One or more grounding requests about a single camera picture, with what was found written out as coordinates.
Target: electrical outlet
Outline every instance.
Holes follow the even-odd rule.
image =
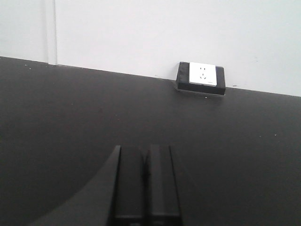
[[[190,62],[189,83],[216,86],[216,66]]]

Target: white power socket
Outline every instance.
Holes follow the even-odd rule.
[[[189,83],[216,86],[216,66],[190,62]]]

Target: white wall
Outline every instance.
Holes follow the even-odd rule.
[[[44,0],[0,0],[0,56],[47,62]]]
[[[57,0],[58,63],[175,79],[224,66],[226,85],[301,96],[301,1]]]

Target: black table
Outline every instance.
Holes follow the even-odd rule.
[[[118,144],[176,147],[229,225],[301,222],[301,97],[1,57],[0,106],[0,225],[62,204]]]

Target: black plastic base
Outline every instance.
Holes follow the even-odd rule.
[[[191,84],[189,83],[189,63],[180,62],[177,80],[176,80],[178,89],[224,95],[226,86],[225,86],[225,73],[223,67],[216,67],[216,80],[217,80],[216,86]]]

